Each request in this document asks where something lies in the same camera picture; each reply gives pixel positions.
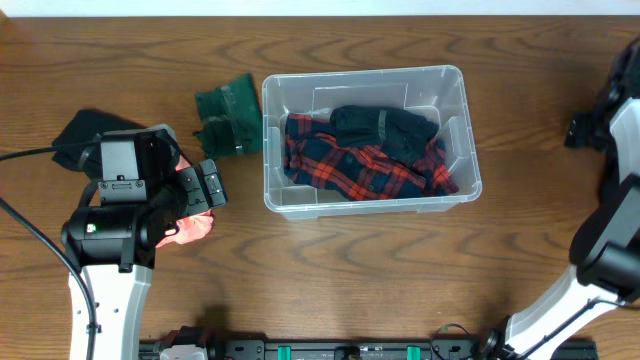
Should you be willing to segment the red navy plaid shirt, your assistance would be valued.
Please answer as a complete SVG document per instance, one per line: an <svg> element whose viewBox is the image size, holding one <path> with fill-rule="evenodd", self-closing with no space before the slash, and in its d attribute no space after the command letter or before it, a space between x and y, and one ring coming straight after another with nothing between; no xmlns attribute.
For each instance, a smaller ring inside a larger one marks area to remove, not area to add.
<svg viewBox="0 0 640 360"><path fill-rule="evenodd" d="M459 191L445 163L445 143L427 143L423 158L402 163L380 145L340 147L329 122L290 114L285 124L284 174L295 184L340 193L349 201L449 196Z"/></svg>

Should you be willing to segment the black garment with band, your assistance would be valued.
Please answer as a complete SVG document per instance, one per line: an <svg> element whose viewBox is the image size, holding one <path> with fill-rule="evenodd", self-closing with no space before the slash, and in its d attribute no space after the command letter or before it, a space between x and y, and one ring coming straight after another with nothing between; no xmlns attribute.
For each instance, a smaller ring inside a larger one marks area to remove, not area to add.
<svg viewBox="0 0 640 360"><path fill-rule="evenodd" d="M379 146L406 164L421 159L439 131L426 117L393 107L346 105L334 109L329 121L340 147Z"/></svg>

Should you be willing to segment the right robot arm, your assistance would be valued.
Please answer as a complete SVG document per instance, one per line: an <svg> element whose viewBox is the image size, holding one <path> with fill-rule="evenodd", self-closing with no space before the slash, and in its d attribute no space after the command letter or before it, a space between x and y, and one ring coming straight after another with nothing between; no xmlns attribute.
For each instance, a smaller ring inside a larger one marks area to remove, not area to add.
<svg viewBox="0 0 640 360"><path fill-rule="evenodd" d="M605 154L599 206L576 232L566 271L491 333L479 359L595 359L595 343L574 334L607 312L638 308L638 40L619 55L594 107L573 116L565 145Z"/></svg>

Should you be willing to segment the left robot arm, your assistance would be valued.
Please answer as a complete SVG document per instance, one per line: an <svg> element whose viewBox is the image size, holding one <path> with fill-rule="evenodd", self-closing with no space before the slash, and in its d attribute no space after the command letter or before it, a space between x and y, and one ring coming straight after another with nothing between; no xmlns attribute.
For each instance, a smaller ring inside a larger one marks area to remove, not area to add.
<svg viewBox="0 0 640 360"><path fill-rule="evenodd" d="M108 186L93 181L64 225L66 254L80 268L80 277L69 281L71 358L136 358L157 248L204 238L214 225L213 208L227 202L212 160L197 166L181 160L168 185L147 203L93 207L95 192Z"/></svg>

